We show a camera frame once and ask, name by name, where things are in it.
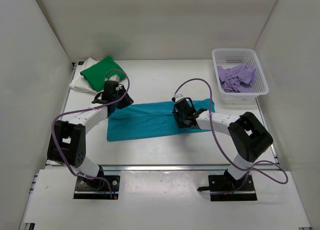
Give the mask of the teal t-shirt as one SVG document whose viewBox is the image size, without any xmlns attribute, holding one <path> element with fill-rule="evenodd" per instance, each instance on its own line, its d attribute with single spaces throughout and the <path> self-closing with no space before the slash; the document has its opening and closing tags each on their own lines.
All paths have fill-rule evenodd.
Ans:
<svg viewBox="0 0 320 230">
<path fill-rule="evenodd" d="M 196 128 L 178 128 L 173 107 L 172 101 L 164 101 L 117 109 L 108 118 L 106 140 L 117 142 L 203 132 Z"/>
</svg>

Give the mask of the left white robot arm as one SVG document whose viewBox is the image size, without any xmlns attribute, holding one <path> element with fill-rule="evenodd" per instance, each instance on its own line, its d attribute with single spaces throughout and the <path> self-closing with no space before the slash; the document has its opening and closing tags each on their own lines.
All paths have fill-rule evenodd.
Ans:
<svg viewBox="0 0 320 230">
<path fill-rule="evenodd" d="M 86 156 L 86 135 L 116 110 L 133 103 L 123 84 L 116 80 L 106 80 L 103 91 L 94 97 L 87 109 L 66 113 L 75 114 L 70 120 L 53 121 L 47 159 L 65 164 L 74 176 L 81 177 L 95 191 L 110 186 L 103 168 Z"/>
</svg>

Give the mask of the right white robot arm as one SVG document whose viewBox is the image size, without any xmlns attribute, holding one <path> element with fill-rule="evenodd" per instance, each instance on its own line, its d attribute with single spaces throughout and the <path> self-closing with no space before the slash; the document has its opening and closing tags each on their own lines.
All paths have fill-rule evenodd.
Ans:
<svg viewBox="0 0 320 230">
<path fill-rule="evenodd" d="M 251 112 L 228 115 L 196 109 L 189 97 L 173 97 L 173 116 L 180 129 L 211 130 L 231 137 L 237 155 L 225 171 L 224 185 L 236 190 L 256 160 L 273 144 L 271 134 Z"/>
</svg>

